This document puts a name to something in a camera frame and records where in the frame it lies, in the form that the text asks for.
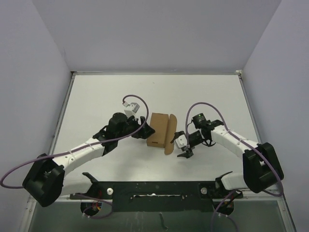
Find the brown cardboard box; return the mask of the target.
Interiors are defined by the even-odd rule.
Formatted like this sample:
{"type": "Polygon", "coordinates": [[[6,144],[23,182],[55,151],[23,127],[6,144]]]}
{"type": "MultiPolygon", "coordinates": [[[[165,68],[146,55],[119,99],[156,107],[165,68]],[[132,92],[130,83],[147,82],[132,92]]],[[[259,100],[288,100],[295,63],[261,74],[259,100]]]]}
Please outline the brown cardboard box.
{"type": "Polygon", "coordinates": [[[164,149],[165,155],[174,150],[174,133],[177,129],[177,118],[174,114],[152,113],[150,127],[155,130],[147,140],[147,146],[164,149]]]}

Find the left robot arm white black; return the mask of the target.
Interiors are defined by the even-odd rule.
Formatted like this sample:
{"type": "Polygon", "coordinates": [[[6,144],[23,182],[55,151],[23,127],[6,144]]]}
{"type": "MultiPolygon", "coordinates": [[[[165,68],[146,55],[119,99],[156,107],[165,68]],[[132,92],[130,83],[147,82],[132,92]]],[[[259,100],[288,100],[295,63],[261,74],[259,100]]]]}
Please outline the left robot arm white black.
{"type": "Polygon", "coordinates": [[[73,193],[74,185],[65,183],[65,177],[70,172],[113,151],[120,139],[148,139],[154,133],[155,129],[147,124],[145,117],[136,119],[124,113],[115,113],[99,132],[64,155],[39,155],[22,186],[41,206],[47,207],[60,196],[73,193]]]}

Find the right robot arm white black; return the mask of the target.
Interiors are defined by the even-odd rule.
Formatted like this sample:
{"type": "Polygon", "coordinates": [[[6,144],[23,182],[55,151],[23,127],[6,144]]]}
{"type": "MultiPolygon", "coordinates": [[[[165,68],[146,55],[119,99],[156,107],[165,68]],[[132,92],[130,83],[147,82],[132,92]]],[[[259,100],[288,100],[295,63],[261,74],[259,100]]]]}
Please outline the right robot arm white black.
{"type": "Polygon", "coordinates": [[[193,149],[197,145],[211,147],[219,144],[242,161],[242,172],[230,171],[215,179],[214,190],[218,196],[224,198],[234,189],[250,189],[259,193],[283,180],[281,165],[270,143],[259,144],[233,134],[225,128],[222,121],[207,120],[203,114],[194,116],[191,122],[196,129],[194,133],[178,131],[170,141],[182,150],[180,157],[192,157],[193,149]]]}

